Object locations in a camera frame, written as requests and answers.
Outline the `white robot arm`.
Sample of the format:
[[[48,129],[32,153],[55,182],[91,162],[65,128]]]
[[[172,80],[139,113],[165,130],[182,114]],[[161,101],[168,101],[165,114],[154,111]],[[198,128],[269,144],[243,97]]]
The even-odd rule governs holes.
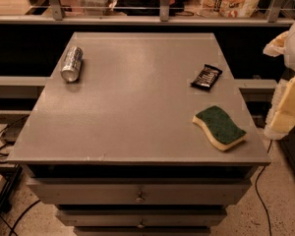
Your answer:
[[[272,57],[282,55],[284,65],[295,72],[295,22],[288,31],[278,35],[264,48],[264,54]],[[265,120],[265,135],[280,140],[295,127],[295,75],[281,79],[277,84],[271,109]]]

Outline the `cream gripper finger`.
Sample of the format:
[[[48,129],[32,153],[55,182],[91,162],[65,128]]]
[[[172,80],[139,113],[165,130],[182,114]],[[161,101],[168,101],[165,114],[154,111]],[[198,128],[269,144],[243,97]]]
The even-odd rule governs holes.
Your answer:
[[[277,57],[282,55],[285,52],[285,40],[287,37],[288,31],[285,31],[274,38],[270,43],[268,43],[263,53],[267,56]]]
[[[295,77],[282,81],[272,99],[268,127],[276,134],[288,134],[295,126]]]

